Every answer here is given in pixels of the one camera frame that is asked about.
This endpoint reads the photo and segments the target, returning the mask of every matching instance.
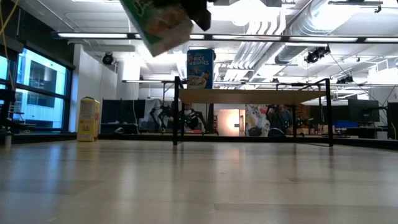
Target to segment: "glass window pane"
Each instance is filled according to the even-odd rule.
[[[24,49],[19,54],[17,82],[20,84],[64,95],[66,73],[65,67],[30,50]]]
[[[0,78],[7,79],[8,63],[5,57],[0,56]]]
[[[5,89],[6,89],[6,86],[3,85],[3,84],[0,84],[0,89],[5,90]],[[1,104],[4,104],[4,100],[0,100],[0,105],[1,105]]]
[[[24,114],[14,114],[14,119],[36,128],[62,128],[63,99],[17,89],[16,104]]]

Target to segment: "light wood floor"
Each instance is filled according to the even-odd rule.
[[[0,151],[0,223],[398,223],[398,153],[76,141]]]

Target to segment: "monitor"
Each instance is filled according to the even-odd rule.
[[[101,123],[112,123],[121,120],[121,100],[103,100]]]
[[[379,102],[376,100],[348,99],[350,120],[358,122],[379,122]]]
[[[123,116],[123,122],[129,124],[137,123],[134,117],[137,119],[141,119],[144,118],[145,116],[145,100],[123,100],[122,116]]]

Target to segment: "wooden tabletop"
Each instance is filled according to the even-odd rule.
[[[297,90],[180,90],[183,103],[299,105],[325,95],[325,91]]]

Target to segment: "cereal box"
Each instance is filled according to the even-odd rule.
[[[187,88],[213,88],[214,50],[189,50],[187,53]]]
[[[100,103],[91,97],[80,101],[78,141],[97,141],[100,116]]]
[[[192,22],[180,4],[157,8],[154,0],[120,0],[152,56],[189,40]]]

